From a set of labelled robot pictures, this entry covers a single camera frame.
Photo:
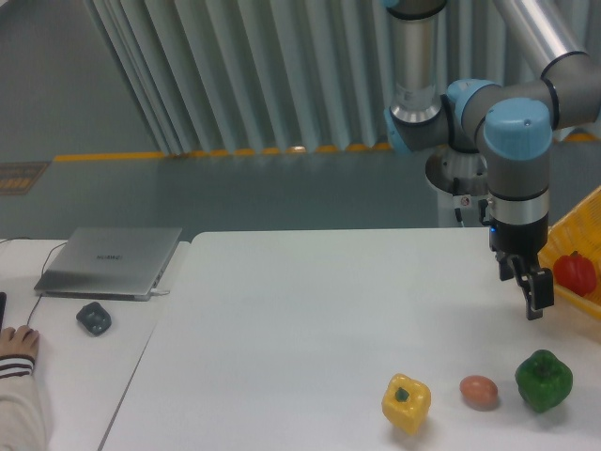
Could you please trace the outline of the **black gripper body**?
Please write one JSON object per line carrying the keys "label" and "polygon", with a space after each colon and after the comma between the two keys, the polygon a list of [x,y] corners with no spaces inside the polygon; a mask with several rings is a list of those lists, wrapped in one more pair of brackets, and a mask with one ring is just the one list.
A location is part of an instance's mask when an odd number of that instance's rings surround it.
{"label": "black gripper body", "polygon": [[547,243],[548,222],[512,225],[503,222],[489,224],[489,246],[498,262],[518,256],[528,264],[538,263],[538,254]]}

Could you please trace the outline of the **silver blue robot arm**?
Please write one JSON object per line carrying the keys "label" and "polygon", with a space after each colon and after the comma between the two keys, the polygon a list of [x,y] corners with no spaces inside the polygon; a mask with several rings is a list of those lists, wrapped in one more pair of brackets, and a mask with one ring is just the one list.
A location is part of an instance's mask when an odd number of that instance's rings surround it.
{"label": "silver blue robot arm", "polygon": [[499,1],[496,10],[535,73],[500,86],[460,79],[438,94],[435,49],[442,1],[387,1],[393,22],[395,93],[385,111],[401,153],[447,146],[482,175],[460,178],[439,166],[438,189],[477,202],[501,280],[521,288],[528,319],[554,303],[553,277],[538,255],[547,243],[553,133],[600,118],[600,69],[550,1]]}

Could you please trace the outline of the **cream striped sleeve forearm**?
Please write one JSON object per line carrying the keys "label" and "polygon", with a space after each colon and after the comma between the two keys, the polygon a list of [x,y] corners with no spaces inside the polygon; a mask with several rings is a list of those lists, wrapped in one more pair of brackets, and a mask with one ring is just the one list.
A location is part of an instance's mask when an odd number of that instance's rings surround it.
{"label": "cream striped sleeve forearm", "polygon": [[35,360],[25,355],[1,358],[1,449],[46,450],[47,437]]}

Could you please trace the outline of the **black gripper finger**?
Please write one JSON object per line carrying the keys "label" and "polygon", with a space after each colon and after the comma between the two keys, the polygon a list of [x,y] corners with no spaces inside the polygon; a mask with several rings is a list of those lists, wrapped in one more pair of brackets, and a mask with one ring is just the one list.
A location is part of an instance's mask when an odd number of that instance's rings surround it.
{"label": "black gripper finger", "polygon": [[506,253],[497,253],[497,262],[499,264],[499,278],[501,281],[515,278],[510,255],[507,255]]}
{"label": "black gripper finger", "polygon": [[538,260],[514,257],[514,275],[526,301],[528,320],[540,319],[544,310],[554,305],[553,274],[543,268]]}

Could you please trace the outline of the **person's hand on mouse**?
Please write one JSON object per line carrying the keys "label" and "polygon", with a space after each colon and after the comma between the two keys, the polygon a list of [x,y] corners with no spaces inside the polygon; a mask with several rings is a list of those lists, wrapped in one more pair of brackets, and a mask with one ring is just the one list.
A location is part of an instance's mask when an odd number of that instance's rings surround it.
{"label": "person's hand on mouse", "polygon": [[27,325],[17,329],[7,327],[1,331],[0,356],[20,356],[36,361],[39,355],[39,338],[39,332]]}

